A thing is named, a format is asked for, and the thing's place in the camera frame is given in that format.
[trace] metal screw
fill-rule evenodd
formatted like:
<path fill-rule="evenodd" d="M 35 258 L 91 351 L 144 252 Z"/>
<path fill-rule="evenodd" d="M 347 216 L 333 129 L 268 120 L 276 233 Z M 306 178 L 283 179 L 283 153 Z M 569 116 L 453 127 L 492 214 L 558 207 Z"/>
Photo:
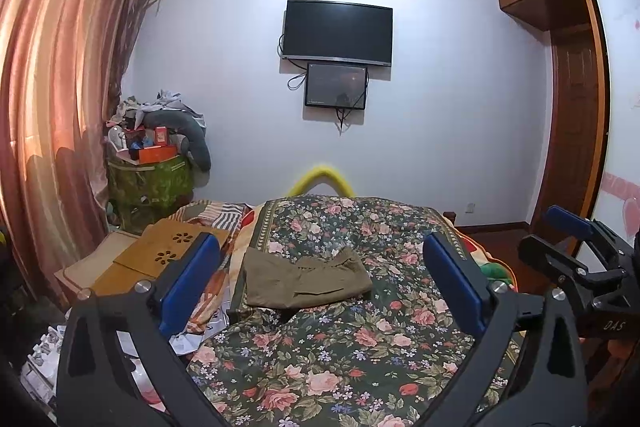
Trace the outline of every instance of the metal screw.
<path fill-rule="evenodd" d="M 138 292 L 138 293 L 146 293 L 149 290 L 151 290 L 151 281 L 143 279 L 141 281 L 138 281 L 137 283 L 135 283 L 135 285 L 133 286 L 133 289 Z"/>
<path fill-rule="evenodd" d="M 566 293 L 564 293 L 559 288 L 554 288 L 551 290 L 551 297 L 553 297 L 556 301 L 564 301 L 566 299 Z"/>
<path fill-rule="evenodd" d="M 82 288 L 82 290 L 76 294 L 76 297 L 78 297 L 79 301 L 86 301 L 91 297 L 91 288 Z"/>
<path fill-rule="evenodd" d="M 491 290 L 494 293 L 506 293 L 509 287 L 504 281 L 494 281 L 491 283 Z"/>

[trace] television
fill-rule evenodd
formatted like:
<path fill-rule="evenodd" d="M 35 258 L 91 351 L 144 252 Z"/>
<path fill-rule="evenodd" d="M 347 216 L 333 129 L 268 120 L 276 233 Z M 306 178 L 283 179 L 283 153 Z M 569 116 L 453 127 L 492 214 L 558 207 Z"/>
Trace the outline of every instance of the television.
<path fill-rule="evenodd" d="M 366 66 L 313 62 L 308 64 L 305 106 L 363 110 L 366 102 Z"/>
<path fill-rule="evenodd" d="M 282 57 L 390 66 L 393 9 L 287 1 Z"/>

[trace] curtain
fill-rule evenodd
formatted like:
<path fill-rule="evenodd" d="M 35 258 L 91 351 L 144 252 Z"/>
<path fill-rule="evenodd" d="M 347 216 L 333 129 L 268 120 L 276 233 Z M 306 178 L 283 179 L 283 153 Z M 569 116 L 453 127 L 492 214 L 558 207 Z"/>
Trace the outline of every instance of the curtain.
<path fill-rule="evenodd" d="M 105 111 L 103 112 L 105 120 L 108 120 L 108 118 L 111 118 L 115 114 L 118 104 L 120 103 L 122 76 L 129 65 L 133 45 L 138 38 L 138 32 L 140 31 L 142 18 L 145 15 L 148 2 L 149 0 L 124 1 L 124 6 L 120 13 L 116 47 L 113 51 L 114 59 L 109 82 L 109 94 L 106 99 Z"/>
<path fill-rule="evenodd" d="M 32 293 L 107 231 L 103 110 L 126 0 L 0 0 L 0 210 Z"/>

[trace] power cord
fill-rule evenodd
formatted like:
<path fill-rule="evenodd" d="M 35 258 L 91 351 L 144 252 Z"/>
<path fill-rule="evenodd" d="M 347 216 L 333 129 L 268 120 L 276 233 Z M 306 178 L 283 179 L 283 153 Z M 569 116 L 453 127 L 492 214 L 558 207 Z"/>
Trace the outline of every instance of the power cord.
<path fill-rule="evenodd" d="M 278 39 L 278 56 L 283 59 L 282 57 L 282 39 L 284 38 L 284 34 L 282 34 L 280 36 L 280 38 Z M 300 73 L 298 75 L 296 75 L 295 77 L 290 78 L 287 81 L 287 87 L 291 90 L 291 91 L 295 91 L 296 89 L 298 89 L 300 86 L 302 86 L 302 84 L 305 83 L 306 81 L 306 76 L 308 75 L 308 68 L 305 66 L 301 66 L 300 64 L 297 64 L 295 62 L 293 62 L 291 59 L 287 58 L 287 61 L 289 61 L 291 64 L 293 64 L 296 68 L 300 68 L 301 70 L 305 70 L 303 73 Z M 296 84 L 295 86 L 291 86 L 291 81 L 295 81 L 299 78 L 302 78 L 302 80 Z"/>
<path fill-rule="evenodd" d="M 344 125 L 344 121 L 345 119 L 351 115 L 351 112 L 355 109 L 355 107 L 358 105 L 358 102 L 360 102 L 360 99 L 362 97 L 365 96 L 365 94 L 367 93 L 367 90 L 369 89 L 369 70 L 366 70 L 365 73 L 365 80 L 364 80 L 364 90 L 362 91 L 362 93 L 360 94 L 360 96 L 358 97 L 358 100 L 356 100 L 353 105 L 349 108 L 349 111 L 347 112 L 347 114 L 345 114 L 345 108 L 335 108 L 335 117 L 338 119 L 338 122 L 340 122 L 340 134 L 342 134 L 342 127 Z"/>

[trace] floral bedspread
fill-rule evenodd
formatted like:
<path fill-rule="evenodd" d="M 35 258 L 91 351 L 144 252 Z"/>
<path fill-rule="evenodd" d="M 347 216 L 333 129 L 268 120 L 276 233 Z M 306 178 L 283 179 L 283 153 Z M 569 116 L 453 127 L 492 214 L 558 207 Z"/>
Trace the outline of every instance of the floral bedspread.
<path fill-rule="evenodd" d="M 188 372 L 231 425 L 408 427 L 473 344 L 422 262 L 428 230 L 462 248 L 430 208 L 313 195 L 268 202 L 252 247 L 293 263 L 328 259 L 349 245 L 374 288 L 290 316 L 247 306 L 239 277 L 237 322 L 203 344 Z M 497 402 L 517 354 L 511 343 L 482 407 Z"/>

